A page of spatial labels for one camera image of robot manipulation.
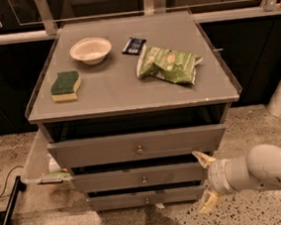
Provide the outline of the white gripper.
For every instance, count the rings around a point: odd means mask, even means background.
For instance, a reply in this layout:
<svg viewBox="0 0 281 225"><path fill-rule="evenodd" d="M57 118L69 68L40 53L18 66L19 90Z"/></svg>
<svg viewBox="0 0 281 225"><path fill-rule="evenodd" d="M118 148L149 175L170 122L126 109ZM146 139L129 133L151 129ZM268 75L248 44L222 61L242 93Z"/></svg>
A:
<svg viewBox="0 0 281 225"><path fill-rule="evenodd" d="M209 187L212 188L206 188L202 195L201 213L212 211L224 199L223 195L253 187L253 177L248 172L245 157L216 160L198 151L192 155L204 169L208 169Z"/></svg>

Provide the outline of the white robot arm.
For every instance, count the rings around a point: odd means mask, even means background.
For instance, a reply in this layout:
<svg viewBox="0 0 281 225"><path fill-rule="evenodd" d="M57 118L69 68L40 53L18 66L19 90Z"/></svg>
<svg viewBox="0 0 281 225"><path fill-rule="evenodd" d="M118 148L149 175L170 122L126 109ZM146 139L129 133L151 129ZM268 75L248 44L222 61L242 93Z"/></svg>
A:
<svg viewBox="0 0 281 225"><path fill-rule="evenodd" d="M225 195L244 190L281 190L281 148L257 145L241 158L219 160L194 151L193 156L207 170L208 180L200 212L207 214Z"/></svg>

